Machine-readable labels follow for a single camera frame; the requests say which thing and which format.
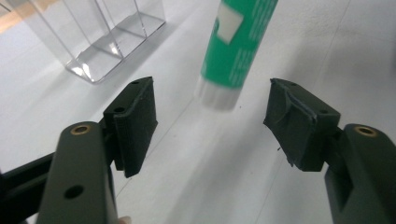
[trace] screw hole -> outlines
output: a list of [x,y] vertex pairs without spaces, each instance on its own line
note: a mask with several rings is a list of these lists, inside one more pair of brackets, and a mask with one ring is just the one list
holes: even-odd
[[84,188],[81,185],[75,185],[73,187],[71,187],[70,189],[68,189],[65,193],[64,193],[64,197],[66,199],[75,199],[77,198],[79,195],[81,195],[81,193],[84,191]]
[[117,108],[114,109],[114,112],[117,112],[117,113],[120,113],[120,112],[123,112],[123,111],[125,111],[124,107],[117,107]]
[[71,134],[73,135],[80,135],[84,134],[90,131],[90,126],[89,125],[78,125],[74,129],[72,129]]
[[359,126],[355,128],[355,131],[364,136],[376,137],[376,131],[371,128]]

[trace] white background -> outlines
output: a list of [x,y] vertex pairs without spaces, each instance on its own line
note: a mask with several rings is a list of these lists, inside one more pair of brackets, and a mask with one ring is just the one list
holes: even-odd
[[99,85],[68,72],[24,23],[0,34],[0,169],[54,151],[60,132],[99,121],[131,81],[154,77],[159,126],[142,171],[116,172],[134,223],[332,223],[321,173],[291,168],[262,124],[269,78],[297,82],[396,140],[396,2],[281,0],[235,110],[193,99],[219,0],[163,0],[167,23]]

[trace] transparent plastic container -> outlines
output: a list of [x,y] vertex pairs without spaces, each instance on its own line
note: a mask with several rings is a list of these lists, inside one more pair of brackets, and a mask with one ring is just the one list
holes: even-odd
[[67,70],[91,83],[165,23],[161,0],[8,2]]

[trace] green glue stick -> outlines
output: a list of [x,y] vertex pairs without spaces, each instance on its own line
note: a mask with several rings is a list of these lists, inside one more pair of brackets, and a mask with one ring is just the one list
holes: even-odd
[[277,0],[221,0],[195,96],[232,110],[262,42]]

